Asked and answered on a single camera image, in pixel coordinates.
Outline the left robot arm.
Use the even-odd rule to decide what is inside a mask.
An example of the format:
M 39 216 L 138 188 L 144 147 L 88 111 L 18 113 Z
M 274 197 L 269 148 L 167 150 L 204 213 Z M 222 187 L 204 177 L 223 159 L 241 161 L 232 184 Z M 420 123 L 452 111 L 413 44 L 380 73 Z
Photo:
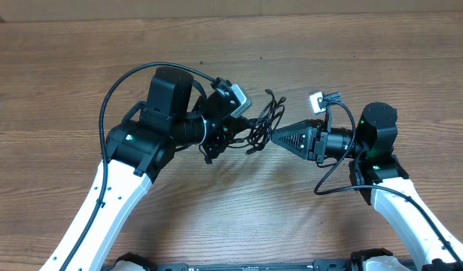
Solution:
M 130 75 L 154 68 L 148 97 L 104 132 L 113 92 Z M 237 84 L 172 62 L 140 65 L 119 78 L 99 112 L 102 161 L 64 237 L 43 270 L 98 270 L 122 226 L 177 151 L 197 145 L 215 159 L 246 129 L 251 99 Z

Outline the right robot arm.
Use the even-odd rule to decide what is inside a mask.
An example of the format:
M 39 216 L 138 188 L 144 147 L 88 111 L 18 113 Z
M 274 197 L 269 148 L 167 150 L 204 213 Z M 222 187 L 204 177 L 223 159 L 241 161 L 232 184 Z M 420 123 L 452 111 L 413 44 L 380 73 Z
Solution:
M 347 187 L 328 193 L 355 190 L 398 235 L 418 270 L 463 270 L 463 244 L 437 219 L 418 195 L 407 171 L 394 155 L 398 134 L 395 108 L 382 102 L 365 106 L 352 128 L 331 126 L 332 102 L 314 106 L 323 120 L 303 120 L 276 130 L 278 146 L 323 166 L 324 160 L 349 160 Z

